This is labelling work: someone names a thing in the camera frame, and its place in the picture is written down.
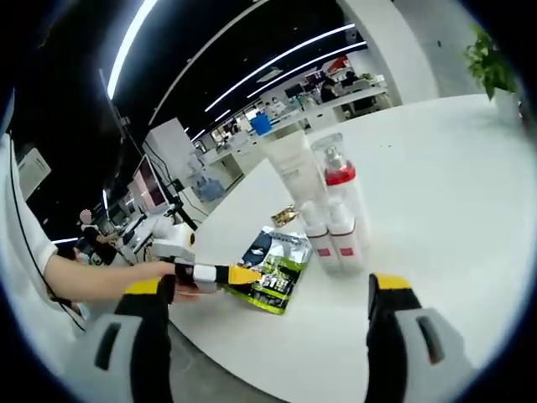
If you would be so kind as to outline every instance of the small white bottle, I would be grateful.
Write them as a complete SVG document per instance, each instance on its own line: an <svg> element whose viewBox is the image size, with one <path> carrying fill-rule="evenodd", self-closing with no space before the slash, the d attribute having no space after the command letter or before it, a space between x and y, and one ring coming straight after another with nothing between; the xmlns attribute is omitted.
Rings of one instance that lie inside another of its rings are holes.
<svg viewBox="0 0 537 403"><path fill-rule="evenodd" d="M330 218L327 227L343 270L348 273L362 271L363 255L356 234L356 218L340 197L328 200L328 211Z"/></svg>
<svg viewBox="0 0 537 403"><path fill-rule="evenodd" d="M328 227L317 205L313 201L307 201L300 208L300 216L304 221L304 230L315 254L321 262L326 273L335 275L341 273L341 263L337 257L337 251L328 233Z"/></svg>

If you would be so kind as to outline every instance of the black ceiling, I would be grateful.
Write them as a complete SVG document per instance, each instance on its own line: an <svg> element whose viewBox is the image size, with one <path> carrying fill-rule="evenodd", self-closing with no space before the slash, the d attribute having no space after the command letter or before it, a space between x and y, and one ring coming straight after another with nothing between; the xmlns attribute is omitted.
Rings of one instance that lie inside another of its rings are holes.
<svg viewBox="0 0 537 403"><path fill-rule="evenodd" d="M52 174L29 200L41 222L48 218L44 228L52 238L73 235L78 213L101 200L105 181L118 162L122 164L116 196L139 161L130 142L120 144L98 69L107 80L141 3L78 2L57 20L20 73L12 129L18 148L36 144L52 167ZM158 0L128 53L113 100L130 118L137 141L143 141L154 109L187 60L252 3ZM228 30L187 71L154 125L177 117L196 135L227 109L235 112L248 104L251 99L246 95L260 84L253 78L205 113L230 86L276 55L344 23L335 0L270 0ZM348 44L348 35L335 34L276 65L288 71ZM123 159L118 161L120 149Z"/></svg>

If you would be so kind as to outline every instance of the bottle label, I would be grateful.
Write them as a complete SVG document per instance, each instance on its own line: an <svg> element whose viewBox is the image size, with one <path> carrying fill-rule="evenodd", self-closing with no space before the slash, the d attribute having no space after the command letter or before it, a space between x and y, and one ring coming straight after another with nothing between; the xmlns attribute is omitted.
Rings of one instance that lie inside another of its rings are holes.
<svg viewBox="0 0 537 403"><path fill-rule="evenodd" d="M331 256L330 255L330 250L328 248L317 249L317 254L319 256L321 256L322 258L325 258L327 256Z"/></svg>
<svg viewBox="0 0 537 403"><path fill-rule="evenodd" d="M354 256L352 248L340 248L341 256Z"/></svg>

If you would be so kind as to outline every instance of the gray floor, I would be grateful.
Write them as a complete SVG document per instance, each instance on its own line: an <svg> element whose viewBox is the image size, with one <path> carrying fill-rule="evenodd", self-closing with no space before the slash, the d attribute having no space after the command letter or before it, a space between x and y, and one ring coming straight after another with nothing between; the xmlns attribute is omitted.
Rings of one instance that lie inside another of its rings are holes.
<svg viewBox="0 0 537 403"><path fill-rule="evenodd" d="M282 403L227 372L173 325L169 379L175 403Z"/></svg>

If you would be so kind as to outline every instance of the green snack bag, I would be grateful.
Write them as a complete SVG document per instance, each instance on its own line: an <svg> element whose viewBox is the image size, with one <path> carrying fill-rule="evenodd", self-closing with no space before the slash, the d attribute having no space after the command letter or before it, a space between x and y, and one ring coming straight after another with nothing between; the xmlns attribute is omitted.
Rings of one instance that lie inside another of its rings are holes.
<svg viewBox="0 0 537 403"><path fill-rule="evenodd" d="M231 294L266 311L283 315L293 289L311 256L305 235L287 234L263 227L238 265L263 273L246 285L226 285Z"/></svg>

